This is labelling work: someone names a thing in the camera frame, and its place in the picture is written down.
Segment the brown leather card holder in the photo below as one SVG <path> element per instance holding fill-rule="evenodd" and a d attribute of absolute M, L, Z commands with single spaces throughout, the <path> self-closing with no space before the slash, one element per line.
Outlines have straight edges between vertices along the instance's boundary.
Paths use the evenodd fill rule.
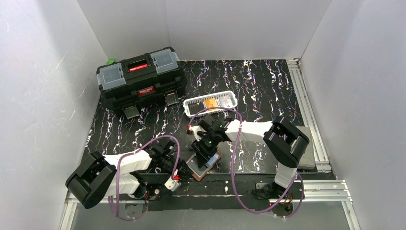
<path fill-rule="evenodd" d="M 216 153 L 205 165 L 198 166 L 197 156 L 193 154 L 187 161 L 186 165 L 192 172 L 192 176 L 196 181 L 201 181 L 202 178 L 216 165 L 221 159 L 221 154 Z"/>

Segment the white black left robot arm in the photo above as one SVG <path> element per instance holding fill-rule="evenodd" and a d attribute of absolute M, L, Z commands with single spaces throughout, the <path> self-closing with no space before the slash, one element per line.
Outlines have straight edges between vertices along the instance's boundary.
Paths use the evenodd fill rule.
<path fill-rule="evenodd" d="M 180 159 L 176 140 L 165 138 L 119 155 L 104 156 L 98 151 L 92 152 L 67 178 L 65 186 L 86 209 L 106 197 L 110 201 L 121 195 L 148 200 L 150 182 L 140 175 L 140 171 L 150 169 L 169 175 L 164 183 L 164 188 L 169 191 L 175 191 L 181 177 L 191 175 L 186 162 Z"/>

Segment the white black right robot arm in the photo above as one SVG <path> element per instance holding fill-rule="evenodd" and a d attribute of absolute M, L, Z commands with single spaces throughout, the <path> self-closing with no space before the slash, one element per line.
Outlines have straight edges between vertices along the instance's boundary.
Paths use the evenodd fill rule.
<path fill-rule="evenodd" d="M 198 167 L 209 162 L 221 142 L 242 140 L 264 144 L 278 161 L 274 183 L 284 189 L 291 183 L 310 143 L 304 132 L 282 116 L 268 122 L 247 122 L 207 114 L 198 125 L 188 125 L 187 133 L 195 137 L 192 149 Z"/>

